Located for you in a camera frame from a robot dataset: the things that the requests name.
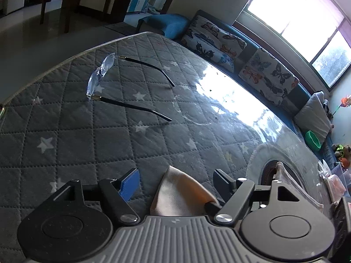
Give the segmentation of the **cream beige garment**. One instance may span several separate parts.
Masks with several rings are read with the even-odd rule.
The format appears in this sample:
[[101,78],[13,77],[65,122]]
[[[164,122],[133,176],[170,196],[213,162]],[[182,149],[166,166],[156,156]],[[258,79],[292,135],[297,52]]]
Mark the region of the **cream beige garment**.
[[150,214],[157,216],[204,215],[205,204],[218,200],[197,180],[169,166],[156,191]]

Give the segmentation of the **folded pink clothes stack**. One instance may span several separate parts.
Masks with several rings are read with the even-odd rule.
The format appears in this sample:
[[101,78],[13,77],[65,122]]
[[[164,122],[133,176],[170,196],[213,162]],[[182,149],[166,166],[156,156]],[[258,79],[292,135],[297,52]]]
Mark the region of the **folded pink clothes stack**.
[[346,188],[336,174],[324,179],[332,203],[338,204],[346,192]]

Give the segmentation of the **green plastic bowl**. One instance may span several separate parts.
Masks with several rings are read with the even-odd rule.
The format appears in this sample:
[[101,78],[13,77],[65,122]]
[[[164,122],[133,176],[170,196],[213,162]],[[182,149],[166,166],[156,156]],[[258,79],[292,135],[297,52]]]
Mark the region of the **green plastic bowl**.
[[304,140],[312,151],[319,151],[321,149],[321,143],[318,137],[311,130],[306,132]]

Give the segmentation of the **grey square pillow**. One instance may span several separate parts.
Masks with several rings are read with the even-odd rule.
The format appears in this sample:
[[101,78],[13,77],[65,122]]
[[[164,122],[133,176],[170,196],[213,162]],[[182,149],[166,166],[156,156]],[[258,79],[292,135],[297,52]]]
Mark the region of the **grey square pillow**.
[[304,107],[295,115],[294,122],[303,131],[312,131],[323,144],[332,129],[332,124],[322,106],[324,92],[313,93]]

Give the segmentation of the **clear plastic storage box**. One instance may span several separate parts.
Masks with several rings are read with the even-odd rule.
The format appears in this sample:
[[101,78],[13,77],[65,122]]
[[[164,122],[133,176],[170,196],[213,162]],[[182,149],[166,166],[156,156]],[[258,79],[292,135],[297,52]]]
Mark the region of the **clear plastic storage box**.
[[344,170],[341,165],[338,164],[331,170],[331,173],[339,177],[346,189],[350,188],[350,173],[348,170]]

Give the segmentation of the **plush toys pile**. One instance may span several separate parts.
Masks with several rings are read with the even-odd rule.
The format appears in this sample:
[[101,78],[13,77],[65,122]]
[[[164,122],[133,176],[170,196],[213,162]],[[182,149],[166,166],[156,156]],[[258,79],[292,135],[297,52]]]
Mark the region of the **plush toys pile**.
[[337,161],[340,162],[345,169],[348,169],[350,167],[350,145],[333,144],[332,150]]

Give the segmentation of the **rimless eyeglasses black temples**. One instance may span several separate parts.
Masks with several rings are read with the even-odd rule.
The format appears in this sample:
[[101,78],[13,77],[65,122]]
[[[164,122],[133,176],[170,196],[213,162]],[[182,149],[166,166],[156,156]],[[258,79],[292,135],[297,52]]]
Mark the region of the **rimless eyeglasses black temples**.
[[165,120],[167,122],[171,122],[172,119],[170,117],[168,117],[162,113],[159,113],[156,110],[150,109],[148,107],[138,106],[138,105],[124,102],[124,91],[129,89],[130,87],[128,85],[125,85],[123,83],[123,81],[120,81],[120,90],[122,93],[121,98],[123,99],[123,101],[111,99],[109,97],[105,97],[102,95],[102,86],[100,84],[102,83],[103,78],[106,76],[106,73],[114,66],[116,59],[121,59],[123,61],[132,62],[132,63],[136,63],[139,65],[143,65],[146,67],[156,69],[157,71],[162,73],[162,75],[170,83],[171,87],[175,87],[174,82],[171,80],[171,78],[167,75],[167,73],[163,69],[158,68],[157,66],[149,64],[147,62],[137,60],[137,59],[134,59],[134,58],[131,58],[128,56],[117,55],[116,53],[113,52],[113,53],[108,54],[104,58],[104,60],[100,64],[100,66],[98,66],[94,70],[94,72],[92,72],[92,74],[89,78],[89,81],[88,81],[87,89],[86,89],[86,97],[89,100],[101,101],[101,102],[108,103],[108,104],[115,105],[115,106],[121,106],[121,107],[125,107],[128,109],[134,109],[134,110],[152,113],[152,114],[156,115],[157,117],[162,118],[163,120]]

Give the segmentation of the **right butterfly print cushion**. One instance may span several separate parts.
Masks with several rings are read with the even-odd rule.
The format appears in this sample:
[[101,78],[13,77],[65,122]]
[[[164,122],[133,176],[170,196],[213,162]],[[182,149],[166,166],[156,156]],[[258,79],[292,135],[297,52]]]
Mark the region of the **right butterfly print cushion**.
[[299,84],[299,79],[263,48],[257,49],[239,76],[277,106]]

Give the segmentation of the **butterfly print cushion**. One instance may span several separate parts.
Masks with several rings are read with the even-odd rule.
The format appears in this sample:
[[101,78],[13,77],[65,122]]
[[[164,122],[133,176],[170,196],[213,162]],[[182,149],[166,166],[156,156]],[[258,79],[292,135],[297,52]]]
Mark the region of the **butterfly print cushion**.
[[181,39],[181,44],[220,67],[234,73],[234,61],[247,43],[238,36],[197,15]]
[[239,76],[277,106],[299,84],[299,79],[263,48],[257,49]]

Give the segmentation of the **colourful pinwheel toy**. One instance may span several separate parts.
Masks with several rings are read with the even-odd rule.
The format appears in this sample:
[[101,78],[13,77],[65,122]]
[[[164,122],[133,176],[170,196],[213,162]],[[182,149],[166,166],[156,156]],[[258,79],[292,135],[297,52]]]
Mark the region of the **colourful pinwheel toy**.
[[340,100],[340,105],[337,107],[337,109],[335,110],[335,112],[333,113],[333,115],[335,115],[335,113],[341,108],[341,107],[349,107],[351,106],[351,95],[343,97]]

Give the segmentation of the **left butterfly print cushion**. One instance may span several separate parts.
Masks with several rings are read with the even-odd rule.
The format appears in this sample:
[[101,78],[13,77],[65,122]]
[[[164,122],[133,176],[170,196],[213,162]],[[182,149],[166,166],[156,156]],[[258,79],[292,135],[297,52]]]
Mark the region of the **left butterfly print cushion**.
[[181,39],[181,44],[220,67],[234,73],[234,61],[247,43],[238,36],[197,15]]

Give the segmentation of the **blue sofa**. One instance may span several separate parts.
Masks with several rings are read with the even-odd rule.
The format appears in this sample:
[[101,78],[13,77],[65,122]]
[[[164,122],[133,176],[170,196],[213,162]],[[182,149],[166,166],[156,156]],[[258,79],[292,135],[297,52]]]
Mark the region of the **blue sofa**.
[[253,88],[241,80],[238,76],[238,72],[244,67],[249,59],[254,56],[256,50],[259,49],[259,45],[240,30],[237,30],[236,28],[224,23],[207,12],[198,10],[191,20],[179,14],[154,15],[141,18],[138,21],[136,31],[138,33],[158,33],[180,43],[182,37],[186,35],[188,28],[195,24],[198,17],[203,17],[209,20],[210,23],[212,23],[216,28],[222,29],[227,32],[229,36],[236,36],[246,43],[246,47],[238,55],[238,57],[234,59],[233,73],[230,73],[228,70],[224,69],[224,67],[218,65],[214,61],[212,61],[211,64],[243,85],[262,103],[269,107],[295,134],[299,136],[299,138],[304,139],[304,131],[301,130],[301,128],[298,127],[298,125],[293,121],[293,117],[307,103],[308,99],[311,97],[311,94],[303,85],[299,84],[297,89],[294,89],[291,93],[289,93],[284,99],[283,104],[279,106],[267,101],[263,96],[259,95],[253,90]]

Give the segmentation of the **window with purple blind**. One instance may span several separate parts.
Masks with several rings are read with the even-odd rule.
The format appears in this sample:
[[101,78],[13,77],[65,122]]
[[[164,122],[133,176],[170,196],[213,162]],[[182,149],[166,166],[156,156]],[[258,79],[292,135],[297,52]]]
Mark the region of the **window with purple blind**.
[[350,68],[350,22],[332,0],[250,0],[244,12],[287,42],[329,89]]

